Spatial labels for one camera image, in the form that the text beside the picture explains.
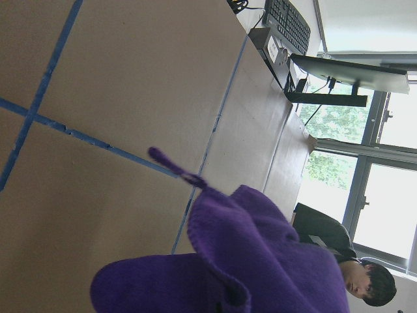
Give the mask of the purple towel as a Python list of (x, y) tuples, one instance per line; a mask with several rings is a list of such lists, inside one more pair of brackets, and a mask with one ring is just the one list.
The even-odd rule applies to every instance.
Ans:
[(263, 193), (225, 195), (159, 149), (149, 155), (201, 189), (188, 218), (191, 254), (120, 260), (93, 278), (97, 312), (348, 312), (334, 256), (301, 243)]

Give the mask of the black monitor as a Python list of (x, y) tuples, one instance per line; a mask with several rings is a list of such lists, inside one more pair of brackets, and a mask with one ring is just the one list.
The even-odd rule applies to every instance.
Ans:
[(392, 93), (409, 92), (409, 80), (405, 70), (297, 54), (292, 54), (291, 60), (312, 76), (328, 78), (330, 83), (339, 82), (352, 87), (349, 95), (304, 93), (296, 88), (293, 92), (285, 93), (292, 103), (365, 107), (367, 96), (358, 94), (360, 87)]

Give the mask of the seated person in black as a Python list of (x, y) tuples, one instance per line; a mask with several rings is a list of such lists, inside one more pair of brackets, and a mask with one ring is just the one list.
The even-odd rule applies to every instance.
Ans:
[(346, 228), (336, 219), (298, 203), (291, 220), (300, 241), (332, 253), (346, 290), (369, 306), (384, 306), (396, 295), (392, 274), (378, 263), (358, 258)]

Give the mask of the black keyboard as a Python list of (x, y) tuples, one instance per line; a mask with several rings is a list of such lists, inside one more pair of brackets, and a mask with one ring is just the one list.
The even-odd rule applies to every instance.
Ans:
[(278, 32), (278, 37), (293, 52), (306, 55), (311, 30), (295, 6), (286, 0), (265, 1), (263, 25)]

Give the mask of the brown paper table cover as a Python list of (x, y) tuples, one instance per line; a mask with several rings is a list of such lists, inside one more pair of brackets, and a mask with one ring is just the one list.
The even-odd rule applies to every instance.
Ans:
[(246, 33), (264, 3), (1, 2), (1, 311), (91, 312), (103, 266), (192, 251), (197, 191), (290, 216), (308, 135)]

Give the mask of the black computer box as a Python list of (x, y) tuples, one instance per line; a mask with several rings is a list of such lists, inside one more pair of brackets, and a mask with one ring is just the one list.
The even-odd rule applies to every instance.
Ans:
[(270, 27), (253, 28), (248, 36), (278, 85), (288, 91), (292, 84), (289, 53), (280, 43), (276, 30)]

